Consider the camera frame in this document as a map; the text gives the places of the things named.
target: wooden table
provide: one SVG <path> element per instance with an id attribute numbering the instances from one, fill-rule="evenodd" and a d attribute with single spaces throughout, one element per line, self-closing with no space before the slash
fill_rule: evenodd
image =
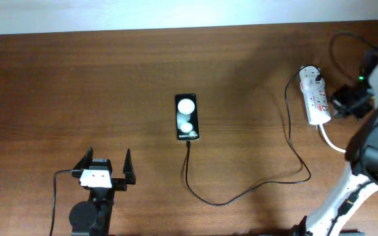
<path id="1" fill-rule="evenodd" d="M 223 202 L 263 180 L 307 176 L 285 141 L 284 87 L 300 66 L 321 67 L 331 94 L 353 84 L 329 61 L 328 41 L 350 30 L 378 45 L 378 21 L 0 35 L 0 235 L 47 235 L 56 170 L 87 148 L 121 178 L 127 148 L 137 177 L 117 193 L 110 232 L 229 235 L 289 229 L 317 208 L 346 162 L 308 125 L 298 82 L 289 89 L 293 142 L 313 177 L 267 185 L 226 207 L 211 207 L 182 181 L 185 143 L 175 134 L 174 95 L 198 97 L 200 140 L 189 179 Z M 351 74 L 366 47 L 342 38 L 339 63 Z M 326 125 L 345 147 L 362 122 Z M 58 179 L 55 235 L 68 235 L 70 209 L 89 192 Z M 378 193 L 345 226 L 378 235 Z"/>

